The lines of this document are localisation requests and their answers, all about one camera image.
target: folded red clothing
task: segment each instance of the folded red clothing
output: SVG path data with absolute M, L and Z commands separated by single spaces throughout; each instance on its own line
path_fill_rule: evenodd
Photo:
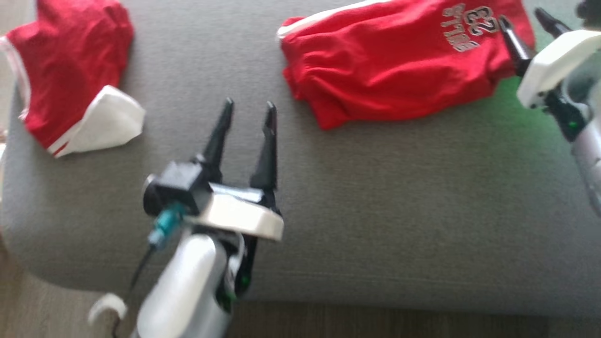
M 290 18 L 278 30 L 284 76 L 323 129 L 423 117 L 514 74 L 500 15 L 534 47 L 520 0 L 370 0 Z

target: red fabric with white trim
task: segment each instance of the red fabric with white trim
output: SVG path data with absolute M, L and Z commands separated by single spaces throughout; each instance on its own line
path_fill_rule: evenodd
M 38 0 L 37 20 L 6 38 L 31 86 L 25 126 L 47 149 L 82 119 L 104 86 L 118 86 L 133 27 L 116 0 Z
M 532 47 L 534 33 L 520 0 L 458 2 L 375 3 L 290 32 L 281 49 L 294 97 L 331 129 L 349 120 L 419 118 L 491 96 L 514 74 L 499 15 Z

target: black cable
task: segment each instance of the black cable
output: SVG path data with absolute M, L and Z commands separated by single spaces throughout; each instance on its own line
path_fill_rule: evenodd
M 150 260 L 150 257 L 152 257 L 152 254 L 155 251 L 156 251 L 156 246 L 150 245 L 148 250 L 144 254 L 144 257 L 142 257 L 142 260 L 140 260 L 140 263 L 138 264 L 138 267 L 136 268 L 136 271 L 133 273 L 132 279 L 129 282 L 129 290 L 127 291 L 125 299 L 123 300 L 123 302 L 125 304 L 127 304 L 129 302 L 130 298 L 132 297 L 133 289 L 136 287 L 136 284 L 138 283 L 138 279 L 140 278 L 140 275 L 142 274 L 144 267 L 146 266 L 146 264 Z M 111 332 L 112 338 L 118 338 L 117 337 L 117 329 L 119 328 L 120 323 L 121 323 L 121 319 L 119 317 L 117 317 L 117 319 L 115 320 L 115 324 L 113 324 L 113 329 Z

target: gray couch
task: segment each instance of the gray couch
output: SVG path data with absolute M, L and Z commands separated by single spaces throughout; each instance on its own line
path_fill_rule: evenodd
M 421 120 L 323 132 L 281 76 L 275 31 L 350 0 L 123 2 L 136 37 L 121 87 L 148 111 L 139 138 L 53 159 L 13 105 L 2 236 L 33 274 L 123 291 L 151 229 L 144 179 L 199 151 L 231 96 L 228 183 L 248 182 L 265 101 L 280 111 L 285 238 L 259 244 L 249 299 L 601 315 L 601 222 L 553 119 L 518 104 L 517 79 Z M 526 0 L 579 26 L 576 3 Z M 140 292 L 173 249 L 151 262 Z

